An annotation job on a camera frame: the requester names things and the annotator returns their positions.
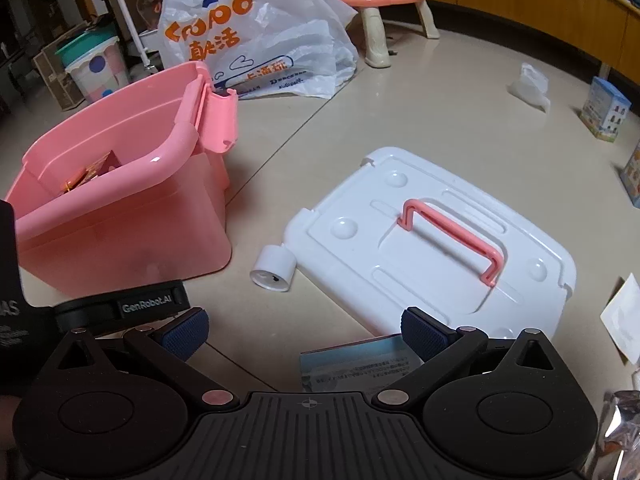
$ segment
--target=black device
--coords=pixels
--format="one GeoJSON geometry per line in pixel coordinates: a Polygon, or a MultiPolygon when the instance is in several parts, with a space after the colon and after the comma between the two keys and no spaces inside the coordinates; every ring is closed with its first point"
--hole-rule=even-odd
{"type": "Polygon", "coordinates": [[[180,280],[31,306],[24,297],[15,241],[14,210],[0,200],[0,394],[30,383],[66,332],[84,327],[94,336],[165,319],[190,308],[180,280]]]}
{"type": "Polygon", "coordinates": [[[118,358],[69,332],[14,417],[33,480],[578,480],[596,416],[539,330],[492,340],[419,309],[402,336],[426,362],[380,391],[244,402],[146,328],[118,358]]]}

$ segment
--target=white plastic bag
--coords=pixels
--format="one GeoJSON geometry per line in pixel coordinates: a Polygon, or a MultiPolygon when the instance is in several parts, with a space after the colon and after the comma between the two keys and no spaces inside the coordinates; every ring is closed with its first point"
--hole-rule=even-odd
{"type": "Polygon", "coordinates": [[[355,72],[339,0],[164,0],[164,66],[199,59],[218,90],[256,97],[291,92],[330,98],[355,72]]]}
{"type": "Polygon", "coordinates": [[[509,85],[509,93],[524,102],[542,108],[545,113],[551,108],[551,101],[546,96],[549,79],[533,68],[529,63],[523,63],[520,68],[520,78],[509,85]]]}

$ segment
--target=blue gripper pad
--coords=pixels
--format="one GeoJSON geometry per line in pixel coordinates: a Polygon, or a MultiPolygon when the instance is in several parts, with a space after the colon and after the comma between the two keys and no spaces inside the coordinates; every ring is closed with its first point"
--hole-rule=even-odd
{"type": "Polygon", "coordinates": [[[151,335],[162,348],[186,361],[209,337],[209,316],[199,307],[192,308],[151,335]]]}
{"type": "Polygon", "coordinates": [[[400,331],[402,340],[425,362],[460,338],[455,330],[415,306],[402,313],[400,331]]]}

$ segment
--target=pink storage bin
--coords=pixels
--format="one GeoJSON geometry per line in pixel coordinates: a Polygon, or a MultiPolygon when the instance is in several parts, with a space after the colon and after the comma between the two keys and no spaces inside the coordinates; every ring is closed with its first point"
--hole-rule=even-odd
{"type": "Polygon", "coordinates": [[[222,155],[238,138],[238,96],[216,95],[210,83],[204,63],[183,63],[37,140],[6,197],[20,266],[73,298],[224,267],[222,155]],[[120,168],[60,195],[63,182],[109,150],[120,168]]]}

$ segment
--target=silver screw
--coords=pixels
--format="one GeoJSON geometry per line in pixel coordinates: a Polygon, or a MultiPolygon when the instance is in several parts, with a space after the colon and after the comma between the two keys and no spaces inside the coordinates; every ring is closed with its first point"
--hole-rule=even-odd
{"type": "Polygon", "coordinates": [[[210,406],[224,406],[234,400],[234,394],[226,390],[209,390],[202,394],[202,400],[210,406]]]}
{"type": "Polygon", "coordinates": [[[389,406],[400,406],[409,400],[409,395],[402,390],[383,390],[378,394],[378,400],[389,406]]]}

